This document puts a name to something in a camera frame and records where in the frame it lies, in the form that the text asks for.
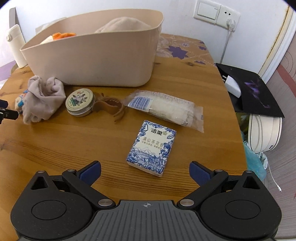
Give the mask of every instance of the purple floral tablecloth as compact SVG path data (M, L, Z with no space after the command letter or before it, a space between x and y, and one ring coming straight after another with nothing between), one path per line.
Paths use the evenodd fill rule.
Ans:
M188 59L201 65L215 66L203 41L178 35L161 34L156 55L159 57Z

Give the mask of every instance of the wall socket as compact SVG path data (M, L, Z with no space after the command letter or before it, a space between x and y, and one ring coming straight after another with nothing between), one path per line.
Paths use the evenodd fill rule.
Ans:
M233 32L234 32L239 22L239 18L240 18L239 12L222 5L220 8L220 12L219 12L216 24L228 29L227 20L231 19L232 21L235 21L235 28L233 29Z

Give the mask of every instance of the printed illustration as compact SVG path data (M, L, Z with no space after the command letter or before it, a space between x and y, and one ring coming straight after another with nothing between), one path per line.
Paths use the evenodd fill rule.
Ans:
M87 101L87 96L85 96L84 91L78 91L76 95L73 95L70 99L73 106L80 106L82 103Z
M161 143L151 138L146 138L145 135L149 129L148 126L152 127L150 131L151 133L155 134L155 136L165 136L167 141ZM162 125L155 124L147 120L144 121L140 129L140 132L133 144L133 147L130 153L128 154L127 161L161 174L165 168L168 155L174 142L175 135L175 130L164 127ZM159 149L159 153L151 152L148 147L144 149L138 148L136 144L140 142L140 138L142 143Z
M250 80L249 82L245 82L246 86L249 88L249 92L254 96L255 99L257 99L264 108L270 108L270 105L265 105L262 103L262 101L260 100L260 80L257 79L256 82L253 80Z

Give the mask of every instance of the orange item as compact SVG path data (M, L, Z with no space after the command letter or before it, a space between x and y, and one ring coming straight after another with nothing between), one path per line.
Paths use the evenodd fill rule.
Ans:
M54 40L57 40L57 39L62 39L62 38L67 38L67 37L71 37L71 36L75 36L76 34L75 33L55 33L52 35L52 38Z

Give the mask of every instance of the white thermos bottle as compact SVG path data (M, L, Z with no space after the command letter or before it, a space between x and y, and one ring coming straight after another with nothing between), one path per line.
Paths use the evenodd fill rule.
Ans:
M21 47L25 45L25 40L18 24L14 25L7 31L6 40L18 67L25 67L27 61L20 51Z

